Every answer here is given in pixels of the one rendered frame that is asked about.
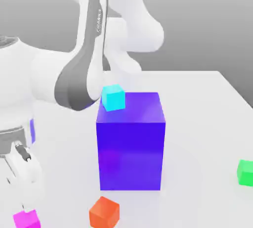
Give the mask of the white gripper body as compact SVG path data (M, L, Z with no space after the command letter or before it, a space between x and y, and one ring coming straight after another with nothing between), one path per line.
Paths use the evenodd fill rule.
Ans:
M0 152L0 159L2 158L10 168L6 177L23 210L34 210L45 196L44 176L41 165L31 149L25 148L25 151L25 154L30 156L27 160L24 160L15 148L8 154Z

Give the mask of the small orange cube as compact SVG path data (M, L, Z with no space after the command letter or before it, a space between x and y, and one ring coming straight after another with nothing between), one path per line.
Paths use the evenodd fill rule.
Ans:
M101 196L89 210L89 222L93 228L114 228L120 219L120 205Z

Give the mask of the large purple box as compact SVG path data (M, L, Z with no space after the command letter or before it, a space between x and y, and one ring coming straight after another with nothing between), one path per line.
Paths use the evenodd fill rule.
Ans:
M101 190L160 190L166 120L159 94L126 93L126 107L99 106L96 135Z

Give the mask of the small green cube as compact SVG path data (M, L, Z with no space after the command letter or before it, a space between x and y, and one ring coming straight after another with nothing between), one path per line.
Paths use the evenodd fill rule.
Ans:
M253 161L239 161L237 178L240 185L253 186Z

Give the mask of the small magenta cube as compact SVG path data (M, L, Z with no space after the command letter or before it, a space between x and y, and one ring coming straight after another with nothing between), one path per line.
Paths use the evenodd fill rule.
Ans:
M40 220L36 210L28 213L21 211L13 215L13 220L16 228L41 228Z

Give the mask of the small cyan cube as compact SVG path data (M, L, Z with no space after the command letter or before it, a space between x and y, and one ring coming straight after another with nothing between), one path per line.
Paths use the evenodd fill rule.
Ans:
M104 86L101 100L107 112L125 109L126 107L125 91L118 84Z

